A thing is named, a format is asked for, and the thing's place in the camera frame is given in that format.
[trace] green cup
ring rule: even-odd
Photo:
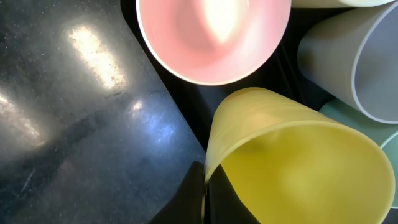
[[[398,174],[398,125],[373,121],[340,100],[328,102],[321,108],[320,112],[335,121],[357,129],[371,138],[386,153],[391,161],[394,173]],[[397,190],[392,208],[398,208]]]

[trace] speckled surface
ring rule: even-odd
[[[0,0],[0,223],[147,223],[204,159],[118,0]]]

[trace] dark table surface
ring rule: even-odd
[[[0,223],[147,223],[205,152],[118,0],[0,0]]]

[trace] pink cup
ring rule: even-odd
[[[223,85],[257,70],[278,46],[291,0],[137,0],[144,40],[169,72]]]

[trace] plastic cup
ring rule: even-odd
[[[222,85],[257,70],[278,46],[290,0],[137,0],[144,40],[169,72]]]
[[[293,0],[293,7],[301,8],[337,8],[337,7],[374,7],[394,0]]]
[[[354,9],[303,38],[298,65],[309,80],[382,123],[398,123],[398,2]]]
[[[262,88],[218,107],[206,181],[220,164],[260,223],[381,223],[394,197],[391,164],[375,142]]]
[[[340,100],[332,100],[323,106],[320,112],[335,121],[357,129],[371,138],[386,153],[391,161],[394,173],[398,174],[398,125],[373,121]],[[395,197],[392,207],[398,208],[398,197]]]

